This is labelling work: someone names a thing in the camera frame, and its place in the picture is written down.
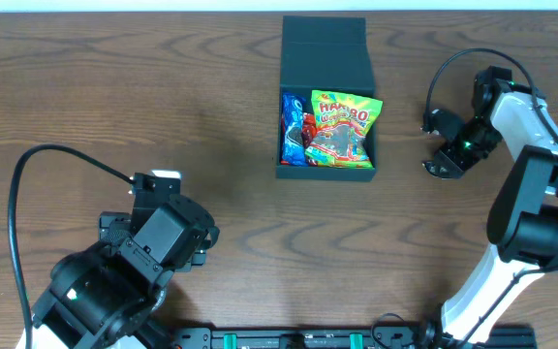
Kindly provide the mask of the small black candy wrapper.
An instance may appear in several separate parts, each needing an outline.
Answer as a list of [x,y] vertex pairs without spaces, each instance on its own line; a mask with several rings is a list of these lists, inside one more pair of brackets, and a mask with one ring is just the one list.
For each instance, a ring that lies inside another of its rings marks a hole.
[[422,165],[431,175],[437,174],[437,166],[432,161],[425,161]]

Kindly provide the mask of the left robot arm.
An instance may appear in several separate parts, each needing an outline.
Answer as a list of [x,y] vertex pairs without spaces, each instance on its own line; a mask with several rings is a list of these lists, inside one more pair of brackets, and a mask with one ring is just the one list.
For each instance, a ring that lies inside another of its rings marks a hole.
[[52,269],[18,347],[172,348],[151,315],[173,275],[203,264],[218,234],[210,213],[182,195],[140,227],[128,214],[112,217],[104,237]]

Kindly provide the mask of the blue Oreo cookie pack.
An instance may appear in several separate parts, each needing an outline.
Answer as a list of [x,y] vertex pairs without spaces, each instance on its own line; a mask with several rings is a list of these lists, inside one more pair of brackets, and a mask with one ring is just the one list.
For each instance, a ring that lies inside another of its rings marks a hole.
[[282,160],[291,166],[306,166],[305,148],[302,138],[305,99],[293,93],[282,95],[283,146]]

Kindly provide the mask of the green Haribo gummy bag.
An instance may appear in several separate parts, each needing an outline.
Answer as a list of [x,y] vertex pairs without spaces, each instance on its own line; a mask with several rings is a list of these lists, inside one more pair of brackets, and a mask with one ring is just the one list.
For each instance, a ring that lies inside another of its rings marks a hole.
[[354,94],[313,90],[316,134],[305,147],[306,160],[318,167],[372,169],[364,142],[384,102]]

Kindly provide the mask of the red Hacks candy bag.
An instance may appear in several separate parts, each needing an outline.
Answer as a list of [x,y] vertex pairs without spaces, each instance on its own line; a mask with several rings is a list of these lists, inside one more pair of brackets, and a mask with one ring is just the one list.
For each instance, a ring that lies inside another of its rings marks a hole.
[[307,149],[310,146],[316,134],[317,128],[315,115],[313,113],[305,112],[303,114],[303,125],[301,132],[304,149]]

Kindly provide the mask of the dark green box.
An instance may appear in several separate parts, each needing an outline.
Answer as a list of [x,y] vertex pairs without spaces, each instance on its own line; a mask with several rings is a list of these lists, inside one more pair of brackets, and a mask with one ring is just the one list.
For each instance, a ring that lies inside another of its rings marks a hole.
[[[283,17],[279,92],[290,92],[309,99],[313,90],[369,98],[375,96],[376,82],[363,17]],[[372,126],[364,141],[372,167],[338,169],[283,165],[284,131],[279,126],[275,176],[282,179],[369,182],[377,172],[376,128],[376,125]]]

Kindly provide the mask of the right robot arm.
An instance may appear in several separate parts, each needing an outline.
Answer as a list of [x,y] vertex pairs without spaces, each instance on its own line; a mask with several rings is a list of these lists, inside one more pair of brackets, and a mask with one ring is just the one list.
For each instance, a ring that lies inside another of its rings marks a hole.
[[513,166],[486,222],[488,245],[460,290],[440,305],[417,337],[420,348],[478,348],[498,319],[533,282],[558,270],[558,128],[531,82],[490,66],[476,74],[474,117],[447,110],[425,117],[424,128],[444,138],[424,168],[459,179],[505,143]]

